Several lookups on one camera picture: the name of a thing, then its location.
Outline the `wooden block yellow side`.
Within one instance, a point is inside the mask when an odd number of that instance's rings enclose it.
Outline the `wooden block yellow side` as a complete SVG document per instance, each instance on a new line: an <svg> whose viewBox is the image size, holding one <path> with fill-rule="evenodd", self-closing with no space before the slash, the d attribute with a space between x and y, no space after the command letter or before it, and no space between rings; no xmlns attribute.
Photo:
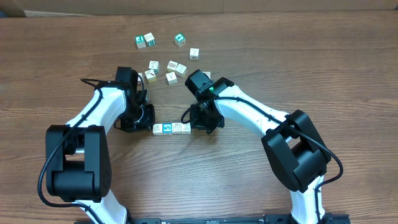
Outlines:
<svg viewBox="0 0 398 224"><path fill-rule="evenodd" d="M155 71L153 69L147 70L144 73L145 73L146 79L149 83L157 80Z"/></svg>

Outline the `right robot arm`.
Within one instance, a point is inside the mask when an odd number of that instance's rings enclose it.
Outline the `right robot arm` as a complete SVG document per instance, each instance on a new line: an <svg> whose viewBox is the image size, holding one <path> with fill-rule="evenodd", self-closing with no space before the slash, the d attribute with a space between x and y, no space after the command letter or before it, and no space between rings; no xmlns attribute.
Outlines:
<svg viewBox="0 0 398 224"><path fill-rule="evenodd" d="M272 109L231 80L214 82L200 70L188 76L185 86L197 99L186 112L191 128L210 134L229 118L251 130L260 137L273 173L290 190L290 221L326 223L320 184L331 155L307 114Z"/></svg>

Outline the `wooden block red edge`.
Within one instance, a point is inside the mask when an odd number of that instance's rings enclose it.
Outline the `wooden block red edge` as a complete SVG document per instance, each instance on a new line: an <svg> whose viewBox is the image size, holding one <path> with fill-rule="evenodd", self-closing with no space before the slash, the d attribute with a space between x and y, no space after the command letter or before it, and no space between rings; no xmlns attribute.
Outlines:
<svg viewBox="0 0 398 224"><path fill-rule="evenodd" d="M172 134L182 133L182 123L172 123Z"/></svg>

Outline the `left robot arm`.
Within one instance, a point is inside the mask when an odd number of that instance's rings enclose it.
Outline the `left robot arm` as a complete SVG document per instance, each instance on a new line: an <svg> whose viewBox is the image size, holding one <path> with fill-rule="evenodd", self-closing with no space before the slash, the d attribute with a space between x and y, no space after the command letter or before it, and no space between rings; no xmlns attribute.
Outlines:
<svg viewBox="0 0 398 224"><path fill-rule="evenodd" d="M51 125L45 135L46 161L37 191L50 207L79 207L92 223L132 223L129 210L111 191L112 170L107 143L111 128L150 131L155 109L131 67L118 67L113 81L82 79L94 88L90 102L64 125Z"/></svg>

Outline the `wooden block red drawing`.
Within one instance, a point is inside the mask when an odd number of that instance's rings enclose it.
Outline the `wooden block red drawing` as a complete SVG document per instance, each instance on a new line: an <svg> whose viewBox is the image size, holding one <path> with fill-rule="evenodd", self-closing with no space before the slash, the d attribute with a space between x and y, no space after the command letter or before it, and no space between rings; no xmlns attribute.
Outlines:
<svg viewBox="0 0 398 224"><path fill-rule="evenodd" d="M192 129L190 123L182 123L182 134L191 134Z"/></svg>

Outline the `wooden block teal side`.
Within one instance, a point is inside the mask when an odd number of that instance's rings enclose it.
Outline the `wooden block teal side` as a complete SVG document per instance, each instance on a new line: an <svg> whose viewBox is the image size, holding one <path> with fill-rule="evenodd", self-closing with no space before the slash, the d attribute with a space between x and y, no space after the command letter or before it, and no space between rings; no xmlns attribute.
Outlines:
<svg viewBox="0 0 398 224"><path fill-rule="evenodd" d="M159 67L160 67L160 64L159 64L158 61L151 60L149 62L149 70L153 70L154 73L158 73L159 72Z"/></svg>

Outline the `blue number five block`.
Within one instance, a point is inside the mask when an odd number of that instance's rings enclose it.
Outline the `blue number five block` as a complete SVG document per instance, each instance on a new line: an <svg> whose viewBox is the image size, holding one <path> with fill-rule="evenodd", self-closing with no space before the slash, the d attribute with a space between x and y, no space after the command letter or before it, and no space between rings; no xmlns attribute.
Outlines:
<svg viewBox="0 0 398 224"><path fill-rule="evenodd" d="M162 134L163 135L172 134L172 123L164 123L162 125Z"/></svg>

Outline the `wooden letter A block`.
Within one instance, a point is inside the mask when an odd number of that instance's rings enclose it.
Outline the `wooden letter A block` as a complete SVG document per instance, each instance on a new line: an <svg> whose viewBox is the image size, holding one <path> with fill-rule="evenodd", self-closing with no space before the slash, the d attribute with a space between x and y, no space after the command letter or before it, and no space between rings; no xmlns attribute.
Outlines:
<svg viewBox="0 0 398 224"><path fill-rule="evenodd" d="M163 124L157 123L153 125L152 128L153 135L163 135Z"/></svg>

